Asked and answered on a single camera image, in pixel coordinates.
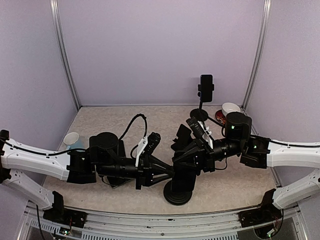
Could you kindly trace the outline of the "black folding phone stand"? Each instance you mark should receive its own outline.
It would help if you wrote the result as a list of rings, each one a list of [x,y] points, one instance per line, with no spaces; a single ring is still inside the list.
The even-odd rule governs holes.
[[[193,140],[191,133],[192,131],[187,126],[181,124],[176,133],[176,138],[173,140],[173,144],[170,146],[171,149],[174,151],[181,151],[187,147]]]

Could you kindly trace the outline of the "black round-base pole stand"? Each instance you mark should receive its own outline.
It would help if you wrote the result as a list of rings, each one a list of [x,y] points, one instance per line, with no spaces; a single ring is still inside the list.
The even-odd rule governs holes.
[[[196,118],[198,121],[201,121],[201,122],[205,122],[206,120],[209,119],[209,114],[203,109],[203,103],[206,103],[206,102],[201,102],[201,87],[200,87],[200,84],[198,85],[198,97],[199,97],[199,106],[198,108],[195,108],[193,109],[191,112],[190,112],[190,117],[194,117]]]

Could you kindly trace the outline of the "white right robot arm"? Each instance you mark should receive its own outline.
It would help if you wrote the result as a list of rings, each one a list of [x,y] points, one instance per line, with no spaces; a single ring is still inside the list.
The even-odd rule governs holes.
[[[266,222],[287,206],[320,192],[320,145],[290,143],[251,134],[252,119],[240,112],[226,116],[224,137],[214,140],[205,125],[191,117],[186,120],[194,138],[175,152],[171,181],[176,205],[187,203],[201,172],[214,172],[216,162],[238,156],[247,167],[267,169],[282,166],[312,168],[306,177],[285,187],[267,191],[256,210],[256,218]]]

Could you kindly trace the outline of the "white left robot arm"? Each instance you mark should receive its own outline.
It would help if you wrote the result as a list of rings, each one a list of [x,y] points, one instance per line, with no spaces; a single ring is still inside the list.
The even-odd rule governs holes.
[[[124,143],[111,132],[91,136],[87,149],[68,149],[49,152],[23,145],[9,137],[9,131],[0,131],[0,182],[24,193],[43,210],[43,217],[66,222],[73,211],[64,206],[63,196],[43,189],[23,172],[29,171],[51,176],[73,184],[96,183],[97,176],[134,179],[136,189],[149,187],[174,176],[174,168],[156,157],[153,150],[160,135],[152,133],[151,141],[145,137],[138,144],[136,159],[120,156]]]

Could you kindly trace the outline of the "black smartphone silver edge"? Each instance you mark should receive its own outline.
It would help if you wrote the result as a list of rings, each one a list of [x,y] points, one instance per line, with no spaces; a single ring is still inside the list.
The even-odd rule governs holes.
[[[108,185],[111,186],[113,189],[115,189],[115,188],[123,186],[126,183],[127,182],[125,181],[125,182],[122,182],[122,183],[119,183],[119,184],[111,184],[111,183],[109,183]]]

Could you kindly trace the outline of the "red round saucer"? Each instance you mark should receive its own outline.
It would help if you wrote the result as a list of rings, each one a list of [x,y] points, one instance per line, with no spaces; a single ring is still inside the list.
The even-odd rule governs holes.
[[[215,119],[222,125],[226,123],[226,117],[223,115],[223,112],[221,109],[215,113]]]

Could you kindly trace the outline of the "white ceramic bowl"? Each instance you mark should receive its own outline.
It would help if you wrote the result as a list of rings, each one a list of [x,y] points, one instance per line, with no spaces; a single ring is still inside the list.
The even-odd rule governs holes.
[[[227,114],[229,114],[229,113],[241,112],[241,108],[238,105],[234,104],[234,103],[225,102],[221,106],[221,111],[222,111],[222,114],[226,117]]]

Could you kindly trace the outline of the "light blue mug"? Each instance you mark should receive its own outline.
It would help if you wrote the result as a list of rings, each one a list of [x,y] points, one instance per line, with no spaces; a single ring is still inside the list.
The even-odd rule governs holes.
[[[80,139],[80,135],[77,132],[68,133],[64,139],[63,143],[66,145],[66,149],[83,149],[83,143]]]

